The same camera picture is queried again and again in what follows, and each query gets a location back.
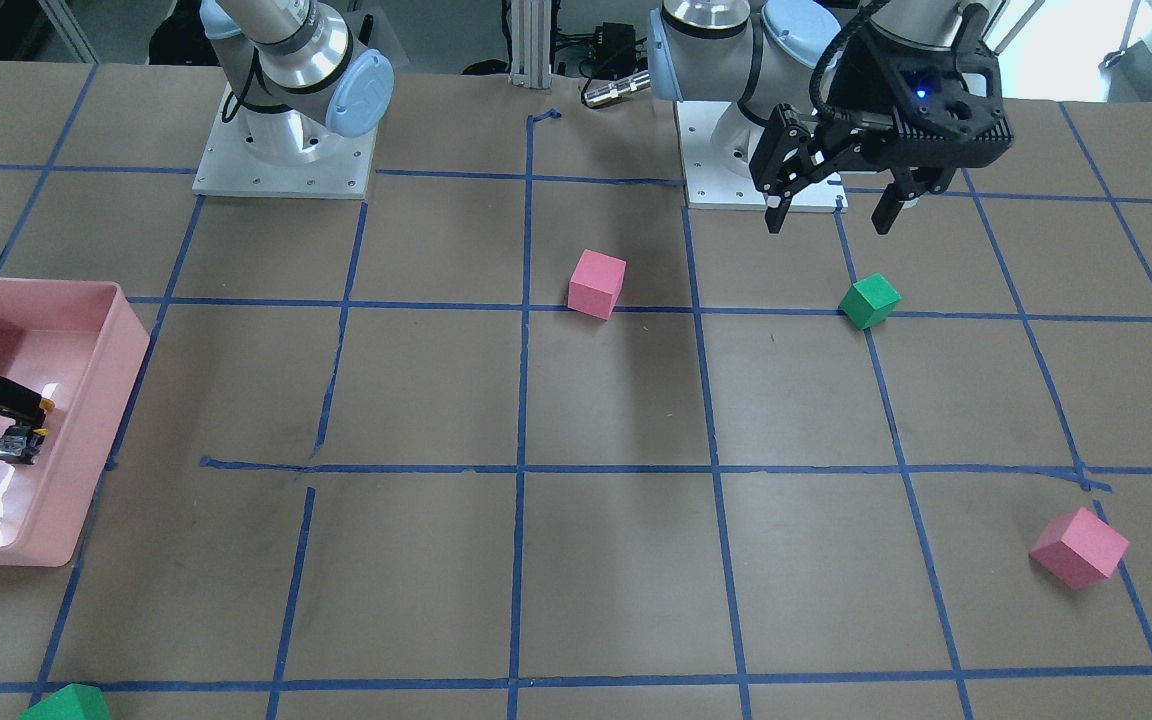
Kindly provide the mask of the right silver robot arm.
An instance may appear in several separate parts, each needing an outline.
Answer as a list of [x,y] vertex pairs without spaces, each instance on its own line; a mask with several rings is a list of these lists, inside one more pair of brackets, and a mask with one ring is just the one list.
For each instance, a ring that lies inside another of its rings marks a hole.
[[389,61],[325,1],[198,15],[223,67],[0,61],[0,276],[347,323]]

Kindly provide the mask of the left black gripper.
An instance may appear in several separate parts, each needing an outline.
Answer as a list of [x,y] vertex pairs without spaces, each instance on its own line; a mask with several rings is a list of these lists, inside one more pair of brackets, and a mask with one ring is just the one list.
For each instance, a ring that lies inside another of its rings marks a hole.
[[945,190],[952,174],[983,168],[1015,141],[998,91],[996,55],[983,41],[964,50],[915,50],[896,40],[849,40],[820,56],[806,79],[806,109],[772,109],[756,154],[776,156],[765,196],[767,232],[782,232],[794,192],[833,173],[890,173],[870,214],[890,233],[905,206]]

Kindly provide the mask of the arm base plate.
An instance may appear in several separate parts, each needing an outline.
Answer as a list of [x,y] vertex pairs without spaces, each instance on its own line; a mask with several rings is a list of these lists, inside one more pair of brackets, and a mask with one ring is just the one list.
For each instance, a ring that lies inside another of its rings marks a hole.
[[760,158],[756,154],[764,128],[741,103],[677,101],[675,118],[689,209],[780,209],[791,213],[832,213],[849,209],[844,182],[838,174],[794,192],[791,199],[774,194],[776,156]]
[[378,128],[342,137],[297,111],[259,114],[218,111],[192,190],[238,199],[365,200]]

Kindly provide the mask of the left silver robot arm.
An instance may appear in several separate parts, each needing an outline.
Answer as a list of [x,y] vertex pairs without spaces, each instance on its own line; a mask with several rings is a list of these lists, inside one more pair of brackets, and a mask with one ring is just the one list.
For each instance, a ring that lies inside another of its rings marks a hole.
[[890,173],[870,222],[942,194],[1014,143],[986,36],[998,1],[664,1],[646,35],[664,100],[728,103],[759,138],[744,152],[781,232],[791,200],[835,173]]

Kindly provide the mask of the green cube near right arm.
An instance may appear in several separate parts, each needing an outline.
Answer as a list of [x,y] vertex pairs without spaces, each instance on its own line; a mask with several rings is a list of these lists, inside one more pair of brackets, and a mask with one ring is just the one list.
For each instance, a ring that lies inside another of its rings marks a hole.
[[47,694],[18,715],[20,720],[109,720],[108,702],[100,688],[71,683]]

